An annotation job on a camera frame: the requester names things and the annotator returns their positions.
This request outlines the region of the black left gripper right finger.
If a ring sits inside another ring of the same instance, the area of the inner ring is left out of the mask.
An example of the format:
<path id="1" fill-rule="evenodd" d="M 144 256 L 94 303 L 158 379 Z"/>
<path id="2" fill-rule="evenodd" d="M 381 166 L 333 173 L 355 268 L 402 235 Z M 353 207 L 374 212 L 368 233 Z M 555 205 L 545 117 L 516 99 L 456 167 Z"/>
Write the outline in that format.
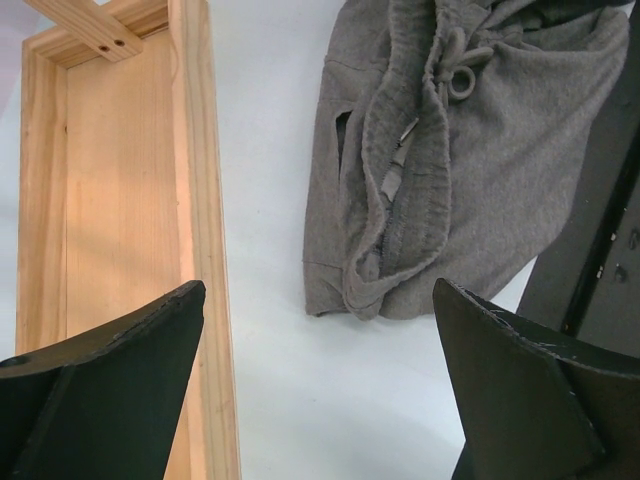
<path id="1" fill-rule="evenodd" d="M 453 478 L 638 478 L 638 359 L 444 278 L 433 304 L 465 435 Z"/>

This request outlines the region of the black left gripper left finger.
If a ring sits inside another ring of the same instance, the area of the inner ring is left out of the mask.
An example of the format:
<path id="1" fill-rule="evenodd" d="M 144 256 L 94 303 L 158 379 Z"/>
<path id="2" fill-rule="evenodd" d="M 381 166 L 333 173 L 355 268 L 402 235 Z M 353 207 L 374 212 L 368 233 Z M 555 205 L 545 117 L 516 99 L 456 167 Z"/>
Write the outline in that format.
<path id="1" fill-rule="evenodd" d="M 161 479 L 200 341 L 189 281 L 99 327 L 1 363 L 4 479 Z"/>

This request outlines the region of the grey drawstring shorts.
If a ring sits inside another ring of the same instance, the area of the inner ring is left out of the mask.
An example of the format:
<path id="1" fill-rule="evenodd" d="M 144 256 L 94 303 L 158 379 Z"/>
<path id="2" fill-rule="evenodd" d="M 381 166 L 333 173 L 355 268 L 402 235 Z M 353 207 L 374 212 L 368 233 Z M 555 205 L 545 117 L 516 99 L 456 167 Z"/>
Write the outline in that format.
<path id="1" fill-rule="evenodd" d="M 322 71 L 305 309 L 434 310 L 437 280 L 492 298 L 561 233 L 623 69 L 620 1 L 348 1 Z"/>

